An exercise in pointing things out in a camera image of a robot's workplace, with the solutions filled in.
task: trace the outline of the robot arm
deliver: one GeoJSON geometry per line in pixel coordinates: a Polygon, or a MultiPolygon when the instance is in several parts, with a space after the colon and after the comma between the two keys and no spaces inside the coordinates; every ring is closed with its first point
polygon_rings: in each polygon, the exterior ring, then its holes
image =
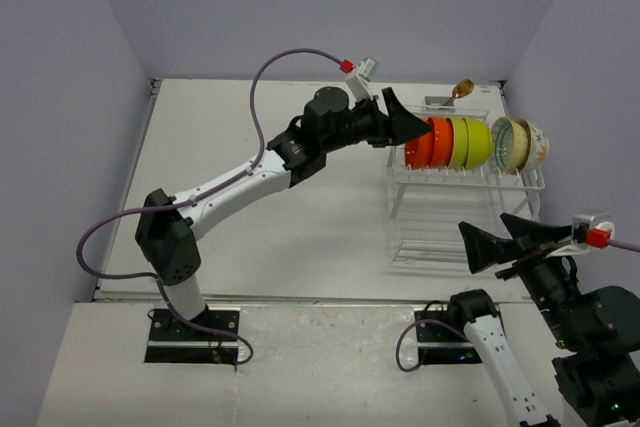
{"type": "Polygon", "coordinates": [[[347,77],[356,98],[336,87],[323,87],[282,133],[267,144],[260,162],[254,159],[204,185],[168,196],[158,189],[145,199],[145,207],[191,201],[174,211],[141,215],[136,242],[151,263],[173,307],[187,320],[205,310],[195,277],[201,264],[197,241],[235,212],[267,195],[294,187],[326,165],[327,154],[359,142],[375,148],[402,145],[431,128],[407,111],[391,88],[382,90],[388,114],[378,109],[369,90],[377,62],[367,58],[347,77]],[[246,172],[242,178],[198,200],[199,194],[246,172]]]}
{"type": "Polygon", "coordinates": [[[484,290],[456,294],[447,310],[451,324],[464,332],[489,372],[508,425],[559,427],[513,356],[491,297],[484,290]]]}
{"type": "Polygon", "coordinates": [[[459,224],[471,272],[513,262],[495,275],[503,280],[520,277],[556,345],[574,352],[554,359],[553,366],[560,392],[587,426],[636,421],[640,417],[640,372],[629,353],[640,350],[636,320],[640,299],[617,286],[583,294],[575,261],[566,257],[567,269],[562,260],[567,253],[591,250],[588,246],[606,246],[613,230],[609,217],[584,213],[576,216],[573,225],[562,227],[506,213],[501,219],[512,239],[459,224]]]}

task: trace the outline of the lime green bowl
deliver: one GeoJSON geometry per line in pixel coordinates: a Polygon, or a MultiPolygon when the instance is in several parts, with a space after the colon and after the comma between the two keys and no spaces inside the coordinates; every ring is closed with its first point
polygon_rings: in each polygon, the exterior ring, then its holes
{"type": "Polygon", "coordinates": [[[464,168],[473,170],[483,165],[489,158],[491,147],[493,146],[493,139],[491,138],[489,127],[487,127],[484,122],[467,118],[465,118],[464,121],[469,131],[469,154],[467,155],[464,168]]]}
{"type": "Polygon", "coordinates": [[[469,130],[464,119],[459,117],[447,118],[453,127],[453,151],[451,160],[447,167],[450,169],[459,169],[467,163],[467,154],[469,153],[469,130]]]}

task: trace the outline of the orange bowl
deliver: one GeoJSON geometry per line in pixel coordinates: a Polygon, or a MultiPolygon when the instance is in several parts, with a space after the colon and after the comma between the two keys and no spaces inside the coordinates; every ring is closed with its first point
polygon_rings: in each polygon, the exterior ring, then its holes
{"type": "Polygon", "coordinates": [[[404,163],[410,170],[422,169],[431,162],[433,156],[433,135],[431,134],[432,132],[429,132],[404,145],[404,163]]]}
{"type": "Polygon", "coordinates": [[[432,129],[431,133],[427,135],[434,138],[433,156],[427,165],[429,167],[444,167],[449,164],[453,153],[453,126],[447,122],[447,119],[440,117],[429,117],[427,122],[432,129]]]}

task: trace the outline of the gray wall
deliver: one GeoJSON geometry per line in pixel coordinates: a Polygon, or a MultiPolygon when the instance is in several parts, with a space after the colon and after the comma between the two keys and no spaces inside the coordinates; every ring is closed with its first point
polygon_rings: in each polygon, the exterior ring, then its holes
{"type": "MultiPolygon", "coordinates": [[[[378,79],[506,78],[553,0],[110,0],[157,77],[247,78],[272,54],[313,46],[382,62],[378,79]]],[[[271,78],[326,78],[314,58],[271,78]]]]}
{"type": "MultiPolygon", "coordinates": [[[[75,242],[117,208],[147,80],[107,0],[0,6],[0,415],[22,427],[35,423],[74,299],[91,291],[75,242]]],[[[89,249],[94,264],[103,244],[89,249]]]]}
{"type": "MultiPolygon", "coordinates": [[[[555,0],[507,84],[512,113],[550,138],[546,220],[602,208],[619,239],[640,242],[639,64],[640,0],[555,0]]],[[[608,249],[579,260],[586,288],[613,283],[640,294],[637,254],[608,249]]]]}

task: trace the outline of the spoon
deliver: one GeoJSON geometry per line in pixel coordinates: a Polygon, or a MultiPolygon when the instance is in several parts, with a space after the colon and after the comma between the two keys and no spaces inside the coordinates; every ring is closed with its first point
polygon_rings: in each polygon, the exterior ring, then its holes
{"type": "Polygon", "coordinates": [[[471,92],[473,92],[473,82],[471,82],[471,80],[469,79],[464,79],[453,88],[453,90],[451,91],[451,98],[442,105],[450,107],[453,105],[454,100],[466,97],[471,92]]]}

